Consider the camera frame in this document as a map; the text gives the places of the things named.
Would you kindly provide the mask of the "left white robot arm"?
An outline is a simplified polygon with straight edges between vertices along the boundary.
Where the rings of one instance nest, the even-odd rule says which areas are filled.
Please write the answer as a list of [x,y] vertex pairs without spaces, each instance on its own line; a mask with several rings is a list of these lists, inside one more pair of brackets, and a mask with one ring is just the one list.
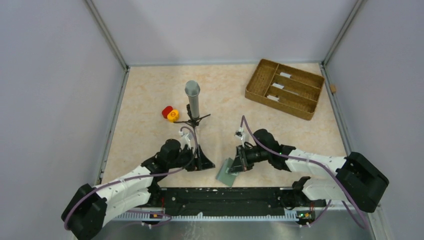
[[108,183],[86,183],[75,193],[61,215],[64,228],[79,240],[91,240],[115,217],[135,207],[156,206],[161,200],[158,182],[182,170],[215,168],[200,145],[181,145],[168,139],[152,157],[129,173]]

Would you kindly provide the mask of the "green card holder wallet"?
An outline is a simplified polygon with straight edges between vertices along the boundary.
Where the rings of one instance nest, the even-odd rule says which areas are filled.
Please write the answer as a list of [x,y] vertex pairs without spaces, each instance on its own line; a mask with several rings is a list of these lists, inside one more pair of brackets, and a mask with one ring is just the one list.
[[218,174],[215,179],[226,185],[227,187],[232,187],[238,173],[229,173],[230,167],[233,164],[234,160],[232,158],[227,158],[220,167]]

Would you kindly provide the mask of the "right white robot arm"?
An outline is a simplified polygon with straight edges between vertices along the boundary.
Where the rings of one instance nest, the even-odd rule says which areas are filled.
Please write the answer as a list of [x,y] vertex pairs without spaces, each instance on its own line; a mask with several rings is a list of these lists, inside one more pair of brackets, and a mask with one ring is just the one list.
[[325,156],[279,144],[274,136],[262,128],[254,132],[255,145],[247,142],[248,134],[242,127],[235,132],[241,140],[228,173],[252,170],[255,163],[268,162],[280,171],[304,175],[293,183],[293,200],[299,206],[311,201],[353,200],[366,213],[373,213],[389,186],[388,178],[364,155],[351,152],[348,156]]

